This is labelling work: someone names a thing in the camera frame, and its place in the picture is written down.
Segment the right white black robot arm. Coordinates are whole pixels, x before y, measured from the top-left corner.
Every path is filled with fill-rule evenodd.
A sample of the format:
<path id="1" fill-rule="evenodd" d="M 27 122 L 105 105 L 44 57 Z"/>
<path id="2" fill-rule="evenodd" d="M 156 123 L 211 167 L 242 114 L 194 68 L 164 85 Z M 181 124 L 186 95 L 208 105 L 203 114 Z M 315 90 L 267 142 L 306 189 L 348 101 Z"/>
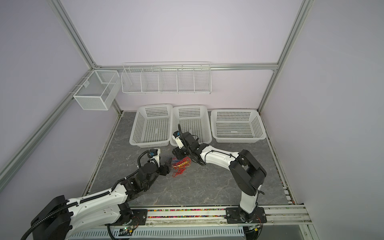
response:
<path id="1" fill-rule="evenodd" d="M 181 130 L 174 132 L 172 138 L 177 144 L 172 153 L 178 160 L 188 157 L 201 166 L 213 164 L 231 172 L 242 195 L 237 208 L 226 208 L 229 223 L 267 222 L 264 209 L 258 205 L 267 172 L 249 151 L 228 152 L 216 149 L 208 144 L 200 144 L 194 135 Z"/>

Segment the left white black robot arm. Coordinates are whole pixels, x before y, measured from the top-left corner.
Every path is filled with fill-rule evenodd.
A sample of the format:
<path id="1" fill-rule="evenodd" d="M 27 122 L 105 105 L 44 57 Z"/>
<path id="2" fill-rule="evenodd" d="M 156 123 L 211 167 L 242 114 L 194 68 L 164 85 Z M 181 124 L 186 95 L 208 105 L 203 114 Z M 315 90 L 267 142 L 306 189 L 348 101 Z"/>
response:
<path id="1" fill-rule="evenodd" d="M 171 168 L 172 159 L 160 164 L 154 157 L 105 191 L 72 199 L 58 196 L 35 217 L 22 239 L 67 240 L 101 225 L 129 222 L 134 217 L 129 202 L 148 191 L 158 176 L 166 176 Z"/>

